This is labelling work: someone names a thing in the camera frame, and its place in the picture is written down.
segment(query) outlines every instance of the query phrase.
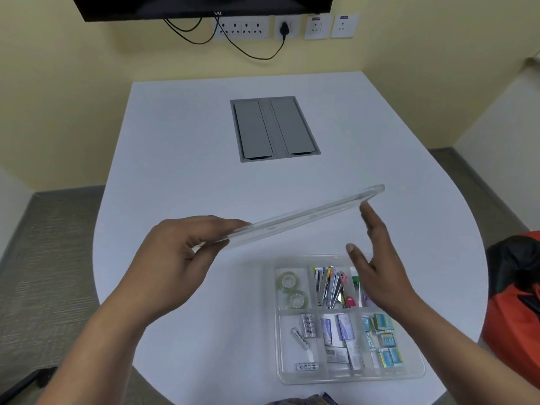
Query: power socket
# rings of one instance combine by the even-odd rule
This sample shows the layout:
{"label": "power socket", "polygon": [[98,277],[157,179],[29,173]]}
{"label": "power socket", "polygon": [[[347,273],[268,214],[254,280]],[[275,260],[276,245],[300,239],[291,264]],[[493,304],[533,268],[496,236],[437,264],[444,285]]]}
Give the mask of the power socket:
{"label": "power socket", "polygon": [[283,39],[283,35],[279,32],[283,23],[287,23],[289,26],[287,39],[300,37],[301,15],[276,15],[274,18],[274,38]]}
{"label": "power socket", "polygon": [[353,38],[360,14],[336,15],[332,38]]}
{"label": "power socket", "polygon": [[306,40],[326,39],[332,29],[332,14],[308,15],[306,24]]}
{"label": "power socket", "polygon": [[221,27],[215,32],[215,40],[226,40],[224,32],[231,40],[263,40],[269,37],[269,16],[220,17],[219,24]]}

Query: black television screen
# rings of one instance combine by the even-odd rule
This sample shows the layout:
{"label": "black television screen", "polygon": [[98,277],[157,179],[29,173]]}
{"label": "black television screen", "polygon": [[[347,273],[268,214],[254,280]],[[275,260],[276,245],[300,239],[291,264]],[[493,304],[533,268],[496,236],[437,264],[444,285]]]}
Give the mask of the black television screen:
{"label": "black television screen", "polygon": [[85,21],[330,12],[332,0],[73,0]]}

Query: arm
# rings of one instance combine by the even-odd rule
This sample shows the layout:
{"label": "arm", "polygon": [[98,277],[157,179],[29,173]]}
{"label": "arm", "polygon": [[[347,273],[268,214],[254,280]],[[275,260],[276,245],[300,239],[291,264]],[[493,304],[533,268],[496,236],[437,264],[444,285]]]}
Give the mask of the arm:
{"label": "arm", "polygon": [[152,228],[118,287],[92,315],[38,405],[119,404],[146,327],[185,303],[203,282],[220,242],[245,222],[212,216],[165,220]]}
{"label": "arm", "polygon": [[386,226],[370,205],[360,206],[373,243],[368,263],[347,245],[369,297],[399,322],[459,404],[538,404],[540,391],[465,336],[414,292]]}

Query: power cord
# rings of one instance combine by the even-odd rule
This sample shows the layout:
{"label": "power cord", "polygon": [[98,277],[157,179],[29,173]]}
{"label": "power cord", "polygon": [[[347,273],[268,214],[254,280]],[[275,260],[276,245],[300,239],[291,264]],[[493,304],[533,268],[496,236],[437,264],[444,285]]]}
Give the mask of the power cord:
{"label": "power cord", "polygon": [[279,33],[281,35],[283,35],[283,42],[281,43],[281,46],[278,48],[278,50],[275,52],[274,55],[272,55],[270,58],[260,58],[260,57],[254,57],[253,55],[249,55],[248,53],[246,53],[242,48],[240,48],[238,45],[236,45],[235,43],[233,43],[233,41],[231,41],[231,39],[229,38],[229,36],[227,35],[227,33],[225,32],[225,30],[222,28],[221,24],[219,23],[219,17],[214,17],[215,18],[215,21],[217,23],[217,25],[215,26],[216,30],[219,26],[219,28],[221,28],[221,31],[223,32],[223,35],[226,36],[226,38],[229,40],[229,42],[238,50],[240,51],[242,54],[250,57],[250,58],[253,58],[253,59],[258,59],[260,61],[269,61],[271,60],[272,58],[274,58],[276,55],[278,55],[278,52],[281,51],[281,48],[283,48],[283,46],[285,45],[285,38],[287,37],[287,35],[290,33],[290,29],[289,29],[289,26],[287,25],[286,22],[283,22],[281,24],[281,27],[279,28]]}
{"label": "power cord", "polygon": [[165,19],[165,21],[168,23],[168,24],[171,24],[174,28],[176,28],[178,31],[181,31],[181,32],[192,32],[195,28],[197,28],[199,26],[199,24],[201,23],[201,21],[203,20],[203,18],[199,18],[199,21],[195,24],[194,27],[190,28],[189,30],[184,30],[182,28],[179,28],[177,26],[175,26],[171,20],[169,20],[168,18]]}
{"label": "power cord", "polygon": [[[218,25],[221,27],[221,25],[219,24],[219,17],[216,18],[217,22],[218,22]],[[168,19],[164,19],[163,21],[165,21],[165,24],[168,25],[168,27],[170,29],[172,29],[172,31],[174,31],[175,33],[177,33],[177,35],[181,36],[183,39],[185,39],[187,42],[189,42],[190,44],[193,44],[193,45],[204,45],[204,44],[208,44],[210,41],[212,41],[212,39],[214,38],[214,35],[215,35],[215,32],[218,30],[218,26],[215,26],[214,28],[214,32],[212,33],[212,36],[210,38],[208,38],[206,41],[203,41],[203,42],[195,42],[195,41],[192,41],[188,38],[186,38],[185,36],[183,36],[182,34],[180,34],[177,30],[179,31],[184,31],[184,32],[190,32],[190,31],[193,31],[195,28],[197,28],[200,24],[200,22],[202,21],[202,18],[199,20],[199,22],[197,23],[196,26],[194,26],[192,29],[190,30],[182,30],[180,28],[178,28],[177,26],[175,26],[174,24],[172,24]]]}

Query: clear plastic organizer box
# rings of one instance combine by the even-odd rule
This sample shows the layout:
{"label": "clear plastic organizer box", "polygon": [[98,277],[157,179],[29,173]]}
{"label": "clear plastic organizer box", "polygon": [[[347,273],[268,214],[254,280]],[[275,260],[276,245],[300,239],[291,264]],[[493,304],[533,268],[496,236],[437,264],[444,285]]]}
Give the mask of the clear plastic organizer box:
{"label": "clear plastic organizer box", "polygon": [[[424,375],[422,355],[405,330],[381,309],[359,307],[360,293],[347,255],[276,258],[268,264],[268,276],[273,277],[268,283],[273,285],[270,295],[275,305],[276,365],[284,384]],[[332,267],[345,278],[339,300],[346,300],[344,305],[350,308],[340,301],[334,308],[328,308],[332,303],[327,301],[319,305],[314,267]]]}

